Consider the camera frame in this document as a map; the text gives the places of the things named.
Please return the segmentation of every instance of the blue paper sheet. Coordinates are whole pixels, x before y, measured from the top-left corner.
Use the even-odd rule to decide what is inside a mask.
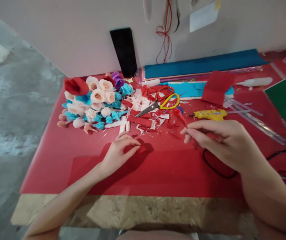
[[[174,88],[175,93],[177,93],[178,95],[183,94],[185,91],[186,93],[184,93],[181,97],[185,98],[185,97],[201,97],[203,96],[203,92],[204,92],[204,87],[205,84],[207,82],[182,82],[180,84],[175,84],[175,83],[171,83],[169,82],[168,85],[172,88]],[[234,89],[231,86],[227,91],[226,91],[226,95],[231,95],[234,94]]]
[[[181,62],[145,66],[145,78],[169,77],[185,74],[226,71],[267,64],[256,49],[198,58]]]

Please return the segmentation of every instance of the scissors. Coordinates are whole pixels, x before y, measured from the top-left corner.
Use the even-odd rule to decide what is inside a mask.
[[[164,97],[161,97],[159,100],[163,100],[166,98],[166,100],[161,104],[161,105],[158,105],[158,100],[157,100],[157,97],[158,97],[158,94],[160,93],[160,91],[164,90],[164,89],[170,89],[171,92],[167,95],[165,95]],[[176,96],[177,98],[177,102],[174,106],[172,107],[164,107],[165,104],[167,104],[167,102],[173,97],[173,96]],[[150,105],[149,107],[147,107],[146,109],[144,109],[143,111],[141,111],[138,115],[136,115],[135,117],[140,117],[144,114],[147,114],[149,113],[150,111],[156,109],[156,108],[159,108],[159,109],[173,109],[173,108],[176,108],[177,106],[179,105],[179,95],[174,93],[174,89],[170,86],[164,86],[162,88],[160,88],[157,92],[156,92],[156,95],[155,95],[155,101],[152,105]]]

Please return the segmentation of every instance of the yellow glue gun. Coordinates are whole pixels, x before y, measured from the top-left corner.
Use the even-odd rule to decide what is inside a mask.
[[[189,116],[196,117],[198,119],[209,119],[214,121],[223,121],[224,117],[227,116],[227,113],[225,110],[218,109],[218,110],[203,110],[203,111],[197,111],[192,114],[189,114]]]

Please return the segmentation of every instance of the yellow scissors handle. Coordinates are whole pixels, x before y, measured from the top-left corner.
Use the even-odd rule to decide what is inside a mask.
[[[176,104],[175,104],[174,106],[172,106],[172,107],[164,107],[165,104],[167,104],[167,102],[168,102],[173,96],[176,96],[176,98],[177,98]],[[173,108],[176,108],[178,105],[179,105],[179,95],[176,94],[176,93],[173,93],[172,95],[170,95],[170,96],[165,100],[165,102],[163,102],[162,105],[159,106],[159,108],[160,108],[160,109],[173,109]]]

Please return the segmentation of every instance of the concrete floor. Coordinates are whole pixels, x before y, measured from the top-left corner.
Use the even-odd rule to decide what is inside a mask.
[[[27,227],[10,218],[19,190],[62,86],[63,73],[0,22],[11,54],[0,66],[0,239],[21,239]],[[62,228],[59,239],[114,240],[117,230]],[[226,236],[200,239],[229,239]]]

